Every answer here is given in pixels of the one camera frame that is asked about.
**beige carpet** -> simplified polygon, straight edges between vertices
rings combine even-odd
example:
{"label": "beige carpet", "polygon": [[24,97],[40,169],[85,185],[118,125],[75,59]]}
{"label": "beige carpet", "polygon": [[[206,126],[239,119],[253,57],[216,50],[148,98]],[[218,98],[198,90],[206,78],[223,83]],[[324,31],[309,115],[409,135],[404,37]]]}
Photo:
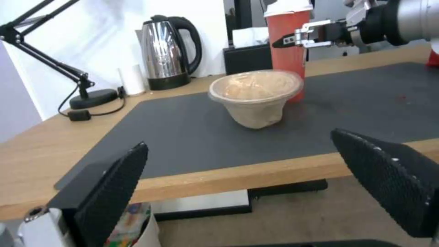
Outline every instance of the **beige carpet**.
{"label": "beige carpet", "polygon": [[266,196],[253,213],[160,222],[163,247],[377,239],[423,247],[408,236],[353,178],[328,180],[320,192]]}

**black box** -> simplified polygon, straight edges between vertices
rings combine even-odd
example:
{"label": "black box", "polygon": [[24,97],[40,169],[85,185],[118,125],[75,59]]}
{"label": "black box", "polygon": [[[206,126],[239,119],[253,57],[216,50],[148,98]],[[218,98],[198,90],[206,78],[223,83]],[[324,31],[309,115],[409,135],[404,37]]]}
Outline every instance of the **black box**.
{"label": "black box", "polygon": [[261,69],[272,69],[269,44],[244,48],[224,48],[224,64],[226,74],[236,74]]}

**black cable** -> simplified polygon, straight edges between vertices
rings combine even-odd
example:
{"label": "black cable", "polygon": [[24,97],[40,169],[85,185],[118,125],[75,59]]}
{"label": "black cable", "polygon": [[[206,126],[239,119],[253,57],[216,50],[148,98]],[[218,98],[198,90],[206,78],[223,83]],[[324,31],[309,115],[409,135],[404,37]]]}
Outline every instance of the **black cable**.
{"label": "black cable", "polygon": [[125,102],[126,102],[126,98],[123,97],[122,98],[122,105],[119,108],[117,108],[115,110],[112,110],[110,112],[107,112],[107,113],[90,113],[90,116],[105,116],[105,115],[108,115],[108,114],[112,114],[112,113],[118,112],[118,111],[120,111],[125,106]]}
{"label": "black cable", "polygon": [[[78,88],[79,88],[79,84],[76,85],[75,89],[73,89],[73,91],[59,105],[58,113],[61,114],[62,116],[70,118],[67,114],[61,112],[61,108],[67,102],[67,100],[76,92],[76,90],[78,90]],[[119,91],[119,97],[122,99],[122,105],[119,108],[114,109],[114,110],[109,111],[109,112],[106,112],[106,113],[90,113],[90,116],[105,116],[105,115],[120,111],[123,107],[125,107],[125,103],[126,103],[126,95],[125,95],[125,91],[123,89],[122,89],[122,91]]]}
{"label": "black cable", "polygon": [[65,117],[68,117],[67,114],[61,112],[61,108],[65,104],[65,102],[76,92],[76,90],[78,90],[78,88],[79,88],[79,84],[77,84],[75,89],[73,89],[73,91],[61,102],[61,104],[58,107],[58,113],[59,114],[65,116]]}

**stainless steel kettle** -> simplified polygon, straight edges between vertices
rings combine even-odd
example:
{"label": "stainless steel kettle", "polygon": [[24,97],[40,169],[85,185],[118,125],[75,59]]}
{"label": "stainless steel kettle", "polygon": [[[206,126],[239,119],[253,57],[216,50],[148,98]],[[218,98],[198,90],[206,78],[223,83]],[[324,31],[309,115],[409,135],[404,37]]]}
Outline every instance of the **stainless steel kettle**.
{"label": "stainless steel kettle", "polygon": [[[189,63],[186,47],[178,30],[186,29],[195,44],[195,58]],[[148,83],[151,90],[180,87],[191,81],[200,65],[201,39],[195,26],[183,17],[156,15],[143,23],[140,39]]]}

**black kettle handle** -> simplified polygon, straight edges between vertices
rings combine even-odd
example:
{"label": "black kettle handle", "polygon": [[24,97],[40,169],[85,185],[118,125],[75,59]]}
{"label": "black kettle handle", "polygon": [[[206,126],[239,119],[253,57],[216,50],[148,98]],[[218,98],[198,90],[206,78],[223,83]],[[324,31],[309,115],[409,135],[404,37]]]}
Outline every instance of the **black kettle handle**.
{"label": "black kettle handle", "polygon": [[191,34],[191,39],[195,44],[196,54],[192,63],[189,63],[189,61],[187,61],[187,69],[188,69],[188,73],[192,74],[198,68],[201,62],[202,48],[201,48],[200,35],[198,34],[198,31],[195,28],[195,26],[188,19],[184,17],[169,17],[168,20],[172,23],[172,25],[177,31],[180,29],[186,29]]}

